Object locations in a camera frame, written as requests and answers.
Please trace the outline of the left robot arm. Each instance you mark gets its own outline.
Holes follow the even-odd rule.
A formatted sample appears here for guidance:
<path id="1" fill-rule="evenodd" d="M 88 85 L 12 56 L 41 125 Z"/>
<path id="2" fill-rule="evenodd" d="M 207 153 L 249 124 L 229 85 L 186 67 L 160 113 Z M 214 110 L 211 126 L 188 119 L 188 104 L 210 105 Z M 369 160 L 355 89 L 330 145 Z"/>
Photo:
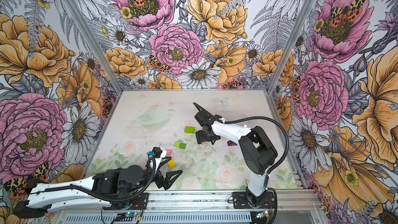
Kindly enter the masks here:
<path id="1" fill-rule="evenodd" d="M 132 165 L 65 183 L 47 184 L 29 179 L 25 197 L 15 205 L 13 213 L 19 218 L 31 219 L 68 208 L 143 211 L 149 199 L 146 190 L 150 184 L 168 190 L 182 174 L 177 170 L 162 175 L 160 168 L 171 160 L 171 157 L 150 156 L 145 169 Z"/>

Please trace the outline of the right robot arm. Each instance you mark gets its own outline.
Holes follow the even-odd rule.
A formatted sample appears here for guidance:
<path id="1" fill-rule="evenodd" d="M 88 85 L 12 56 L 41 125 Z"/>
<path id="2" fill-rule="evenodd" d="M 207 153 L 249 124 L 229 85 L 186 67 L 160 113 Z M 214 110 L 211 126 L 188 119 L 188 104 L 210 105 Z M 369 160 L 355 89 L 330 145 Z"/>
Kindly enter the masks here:
<path id="1" fill-rule="evenodd" d="M 260 126 L 248 128 L 237 124 L 256 119 L 266 120 L 285 132 L 283 126 L 274 119 L 263 116 L 226 121 L 221 116 L 214 116 L 206 110 L 200 110 L 194 118 L 202 127 L 195 133 L 198 144 L 206 142 L 214 144 L 215 141 L 225 138 L 240 147 L 244 162 L 251 171 L 246 198 L 251 207 L 259 207 L 270 190 L 268 188 L 269 175 L 284 161 L 286 153 L 278 157 L 277 149 Z"/>

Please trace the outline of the yellow block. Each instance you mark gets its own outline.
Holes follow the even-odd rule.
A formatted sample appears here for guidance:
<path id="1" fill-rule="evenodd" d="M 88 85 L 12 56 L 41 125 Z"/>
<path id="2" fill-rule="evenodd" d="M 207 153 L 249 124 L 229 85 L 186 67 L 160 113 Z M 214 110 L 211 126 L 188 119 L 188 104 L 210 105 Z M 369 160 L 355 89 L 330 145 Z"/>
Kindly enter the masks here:
<path id="1" fill-rule="evenodd" d="M 168 166 L 170 169 L 173 169 L 176 165 L 173 159 L 171 159 L 170 161 L 167 162 Z"/>

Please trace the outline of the large green block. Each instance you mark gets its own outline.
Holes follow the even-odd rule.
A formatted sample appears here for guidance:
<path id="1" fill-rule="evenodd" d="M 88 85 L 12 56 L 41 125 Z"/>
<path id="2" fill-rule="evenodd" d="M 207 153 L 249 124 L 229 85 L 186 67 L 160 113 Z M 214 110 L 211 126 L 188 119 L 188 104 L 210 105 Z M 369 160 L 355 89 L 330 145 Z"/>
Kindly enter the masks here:
<path id="1" fill-rule="evenodd" d="M 195 127 L 186 126 L 184 128 L 184 132 L 187 133 L 187 134 L 194 134 L 195 133 Z"/>

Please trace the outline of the purple house-shaped block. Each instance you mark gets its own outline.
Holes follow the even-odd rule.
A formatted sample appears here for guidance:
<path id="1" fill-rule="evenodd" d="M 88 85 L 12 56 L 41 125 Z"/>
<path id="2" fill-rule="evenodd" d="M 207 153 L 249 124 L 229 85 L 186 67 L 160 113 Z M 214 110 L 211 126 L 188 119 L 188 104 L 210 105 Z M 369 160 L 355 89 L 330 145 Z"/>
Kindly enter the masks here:
<path id="1" fill-rule="evenodd" d="M 233 141 L 227 141 L 228 146 L 237 146 L 237 144 Z"/>

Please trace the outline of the green circuit board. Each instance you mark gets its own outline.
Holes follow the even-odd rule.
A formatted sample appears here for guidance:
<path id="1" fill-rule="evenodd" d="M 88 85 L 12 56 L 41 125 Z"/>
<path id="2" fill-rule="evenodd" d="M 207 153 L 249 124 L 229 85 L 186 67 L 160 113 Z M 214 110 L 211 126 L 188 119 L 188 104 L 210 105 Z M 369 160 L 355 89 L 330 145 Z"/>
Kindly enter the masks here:
<path id="1" fill-rule="evenodd" d="M 117 219 L 120 221 L 141 220 L 143 213 L 144 213 L 143 211 L 125 212 L 125 213 L 119 214 L 117 216 Z"/>

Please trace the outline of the small right circuit board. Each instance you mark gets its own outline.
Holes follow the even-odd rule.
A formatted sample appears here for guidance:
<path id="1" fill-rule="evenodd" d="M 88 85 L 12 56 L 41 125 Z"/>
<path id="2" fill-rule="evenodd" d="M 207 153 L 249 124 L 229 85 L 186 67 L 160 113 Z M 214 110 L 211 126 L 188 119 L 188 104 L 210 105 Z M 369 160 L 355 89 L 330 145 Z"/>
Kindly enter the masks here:
<path id="1" fill-rule="evenodd" d="M 264 210 L 256 215 L 256 218 L 268 218 L 269 217 L 269 211 Z"/>

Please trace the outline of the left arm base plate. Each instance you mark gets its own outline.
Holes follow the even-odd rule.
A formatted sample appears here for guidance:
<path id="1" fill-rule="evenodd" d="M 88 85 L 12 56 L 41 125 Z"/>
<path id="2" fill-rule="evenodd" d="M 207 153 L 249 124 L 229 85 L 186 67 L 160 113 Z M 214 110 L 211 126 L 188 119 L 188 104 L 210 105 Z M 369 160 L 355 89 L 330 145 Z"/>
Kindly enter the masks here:
<path id="1" fill-rule="evenodd" d="M 112 204 L 110 207 L 105 207 L 104 210 L 145 210 L 148 204 L 149 193 L 142 193 L 137 198 L 124 202 Z"/>

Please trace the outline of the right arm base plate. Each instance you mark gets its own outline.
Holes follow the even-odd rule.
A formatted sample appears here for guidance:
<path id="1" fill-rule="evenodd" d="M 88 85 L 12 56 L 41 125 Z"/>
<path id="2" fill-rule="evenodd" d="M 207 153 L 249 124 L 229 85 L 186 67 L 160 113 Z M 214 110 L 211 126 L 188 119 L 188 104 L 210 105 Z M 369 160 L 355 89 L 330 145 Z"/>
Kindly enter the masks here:
<path id="1" fill-rule="evenodd" d="M 272 209 L 277 204 L 277 196 L 271 189 L 259 197 L 249 191 L 235 191 L 232 192 L 232 204 L 235 209 Z"/>

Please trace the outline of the aluminium front rail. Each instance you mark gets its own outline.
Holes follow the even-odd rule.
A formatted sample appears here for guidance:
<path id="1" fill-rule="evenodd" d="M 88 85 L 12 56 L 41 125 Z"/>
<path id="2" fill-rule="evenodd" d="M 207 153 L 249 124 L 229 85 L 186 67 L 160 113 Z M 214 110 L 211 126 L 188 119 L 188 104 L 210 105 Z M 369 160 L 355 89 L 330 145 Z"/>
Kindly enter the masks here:
<path id="1" fill-rule="evenodd" d="M 146 213 L 176 213 L 205 211 L 238 211 L 234 203 L 240 198 L 233 197 L 235 190 L 168 190 L 148 191 L 148 198 L 141 206 Z M 252 208 L 245 211 L 262 211 L 272 209 L 278 211 L 320 211 L 321 203 L 314 190 L 308 189 L 277 189 L 274 202 L 268 200 L 264 204 L 271 207 Z"/>

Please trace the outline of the right aluminium corner post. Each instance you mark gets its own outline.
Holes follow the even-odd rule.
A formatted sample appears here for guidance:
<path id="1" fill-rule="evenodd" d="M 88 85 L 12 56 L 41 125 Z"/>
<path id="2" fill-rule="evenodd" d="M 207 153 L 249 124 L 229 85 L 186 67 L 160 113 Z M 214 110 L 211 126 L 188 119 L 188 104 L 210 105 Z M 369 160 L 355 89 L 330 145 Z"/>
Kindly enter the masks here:
<path id="1" fill-rule="evenodd" d="M 280 60 L 278 65 L 275 68 L 275 71 L 271 77 L 271 80 L 267 87 L 267 93 L 271 94 L 273 90 L 276 88 L 277 82 L 279 82 L 279 78 L 282 75 L 283 69 L 289 60 L 289 56 L 293 50 L 294 43 L 298 38 L 302 27 L 304 26 L 305 21 L 309 17 L 310 11 L 313 6 L 316 4 L 317 0 L 304 0 L 304 4 L 302 8 L 298 11 L 297 19 L 295 24 L 290 32 L 287 43 L 283 48 L 283 52 L 280 56 Z"/>

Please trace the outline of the aluminium corner post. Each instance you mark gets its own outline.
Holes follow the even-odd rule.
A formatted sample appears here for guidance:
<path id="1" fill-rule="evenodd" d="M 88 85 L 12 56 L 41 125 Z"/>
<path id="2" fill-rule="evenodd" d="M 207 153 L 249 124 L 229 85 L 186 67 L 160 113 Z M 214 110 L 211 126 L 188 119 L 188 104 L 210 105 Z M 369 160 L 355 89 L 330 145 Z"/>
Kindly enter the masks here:
<path id="1" fill-rule="evenodd" d="M 80 11 L 80 8 L 78 7 L 77 3 L 75 0 L 61 0 L 69 13 L 71 14 L 72 19 L 74 22 L 77 24 L 78 28 L 82 32 L 85 40 L 87 41 L 89 47 L 91 48 L 91 51 L 94 53 L 96 58 L 98 59 L 100 65 L 102 66 L 105 74 L 107 75 L 110 83 L 114 87 L 116 91 L 116 95 L 120 96 L 123 92 L 123 89 L 114 74 L 113 70 L 111 69 L 107 59 L 105 58 L 105 55 L 99 46 L 99 43 L 97 40 L 94 38 L 94 34 L 92 33 L 89 25 L 87 24 L 85 17 L 83 13 Z"/>
<path id="2" fill-rule="evenodd" d="M 293 50 L 294 43 L 298 38 L 302 27 L 304 26 L 305 21 L 309 17 L 310 11 L 313 6 L 316 4 L 317 0 L 304 0 L 304 4 L 302 8 L 298 11 L 297 19 L 295 24 L 290 32 L 287 43 L 283 48 L 283 52 L 280 56 L 280 60 L 278 65 L 275 68 L 275 71 L 271 77 L 271 80 L 267 87 L 267 93 L 271 94 L 273 90 L 276 88 L 277 82 L 279 82 L 279 78 L 282 75 L 283 69 L 289 60 L 289 56 Z"/>

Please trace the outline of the left aluminium corner post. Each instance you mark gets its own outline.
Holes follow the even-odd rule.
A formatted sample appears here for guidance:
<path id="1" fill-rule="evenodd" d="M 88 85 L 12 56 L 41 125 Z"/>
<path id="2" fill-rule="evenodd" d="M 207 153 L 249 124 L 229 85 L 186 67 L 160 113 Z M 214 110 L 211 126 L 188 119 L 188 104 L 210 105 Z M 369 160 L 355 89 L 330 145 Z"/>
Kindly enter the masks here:
<path id="1" fill-rule="evenodd" d="M 83 13 L 80 11 L 80 8 L 78 7 L 77 3 L 75 0 L 61 0 L 69 13 L 71 14 L 72 19 L 74 22 L 77 24 L 78 28 L 82 32 L 85 40 L 87 41 L 89 47 L 91 48 L 91 51 L 94 53 L 96 58 L 98 59 L 100 65 L 102 66 L 105 74 L 107 75 L 110 83 L 114 87 L 116 91 L 116 95 L 120 96 L 123 92 L 123 89 L 114 74 L 113 70 L 111 69 L 107 59 L 105 58 L 105 55 L 99 46 L 99 43 L 97 40 L 94 38 L 94 34 L 92 33 L 89 25 L 87 24 L 85 17 Z"/>

